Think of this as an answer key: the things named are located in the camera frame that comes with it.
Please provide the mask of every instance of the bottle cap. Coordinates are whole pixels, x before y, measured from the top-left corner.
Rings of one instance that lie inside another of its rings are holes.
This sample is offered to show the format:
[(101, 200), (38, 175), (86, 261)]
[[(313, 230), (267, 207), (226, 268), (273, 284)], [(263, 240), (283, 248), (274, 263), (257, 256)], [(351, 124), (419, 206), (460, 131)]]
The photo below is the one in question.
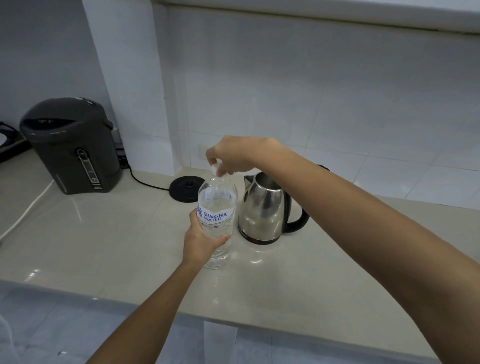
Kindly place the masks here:
[(212, 173), (214, 175), (216, 175), (216, 171), (218, 171), (218, 167), (220, 167), (221, 165), (222, 165), (222, 160), (221, 159), (217, 159), (216, 163), (212, 164), (211, 168), (212, 168)]

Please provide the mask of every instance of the beige countertop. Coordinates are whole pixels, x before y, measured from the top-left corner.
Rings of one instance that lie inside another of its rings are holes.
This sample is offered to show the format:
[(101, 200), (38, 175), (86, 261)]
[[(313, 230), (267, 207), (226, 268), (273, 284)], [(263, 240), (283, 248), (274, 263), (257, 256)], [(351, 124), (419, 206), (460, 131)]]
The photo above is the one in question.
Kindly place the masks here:
[[(183, 168), (182, 174), (210, 172)], [(137, 173), (168, 186), (171, 177)], [(33, 151), (0, 164), (0, 233), (51, 178)], [(243, 177), (234, 175), (243, 191)], [(480, 211), (382, 198), (480, 261)], [(107, 194), (67, 196), (53, 184), (0, 247), (0, 279), (141, 303), (181, 260), (188, 213), (124, 172)], [(180, 312), (348, 344), (434, 356), (409, 316), (313, 221), (270, 246), (235, 230), (227, 266), (203, 269)]]

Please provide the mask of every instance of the finger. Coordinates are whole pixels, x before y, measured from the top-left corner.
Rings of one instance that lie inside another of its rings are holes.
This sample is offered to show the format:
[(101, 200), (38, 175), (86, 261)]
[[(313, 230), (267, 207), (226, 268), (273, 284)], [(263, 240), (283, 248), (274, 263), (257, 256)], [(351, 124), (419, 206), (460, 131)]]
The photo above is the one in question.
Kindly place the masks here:
[(226, 173), (228, 173), (227, 167), (225, 167), (224, 163), (220, 164), (220, 166), (219, 166), (218, 169), (216, 170), (216, 175), (217, 175), (218, 177), (222, 177), (222, 176), (225, 175)]
[(225, 244), (227, 242), (228, 239), (230, 239), (230, 236), (231, 235), (223, 235), (223, 236), (220, 236), (219, 238), (216, 238), (214, 240), (214, 246), (215, 246), (215, 249), (216, 248), (219, 248), (221, 247), (223, 244)]
[(208, 163), (212, 166), (216, 163), (216, 159), (218, 158), (217, 152), (216, 152), (216, 145), (207, 149), (207, 152), (205, 153), (205, 156), (207, 157)]
[(197, 219), (197, 209), (194, 208), (191, 213), (189, 214), (190, 217), (190, 228), (196, 229), (200, 227), (200, 224), (198, 223)]

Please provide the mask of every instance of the electrical outlet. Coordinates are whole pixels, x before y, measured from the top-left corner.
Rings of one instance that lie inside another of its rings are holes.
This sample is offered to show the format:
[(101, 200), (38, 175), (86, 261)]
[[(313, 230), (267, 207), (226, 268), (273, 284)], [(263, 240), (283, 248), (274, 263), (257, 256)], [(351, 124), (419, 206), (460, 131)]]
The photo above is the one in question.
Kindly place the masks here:
[(207, 149), (209, 149), (209, 148), (210, 148), (209, 146), (205, 146), (205, 145), (200, 144), (200, 158), (201, 159), (207, 159), (207, 157), (205, 156), (205, 153), (207, 152)]

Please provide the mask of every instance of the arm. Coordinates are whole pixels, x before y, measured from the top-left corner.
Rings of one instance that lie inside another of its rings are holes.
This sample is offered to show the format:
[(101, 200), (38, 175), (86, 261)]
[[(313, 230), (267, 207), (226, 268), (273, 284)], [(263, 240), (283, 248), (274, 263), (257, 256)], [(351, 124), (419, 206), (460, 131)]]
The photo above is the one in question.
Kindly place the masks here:
[(213, 251), (230, 237), (208, 238), (190, 213), (183, 260), (172, 275), (123, 321), (86, 364), (153, 364), (172, 326), (180, 302)]
[(480, 363), (480, 265), (431, 231), (272, 139), (226, 136), (218, 174), (254, 167), (281, 185), (412, 317), (445, 364)]

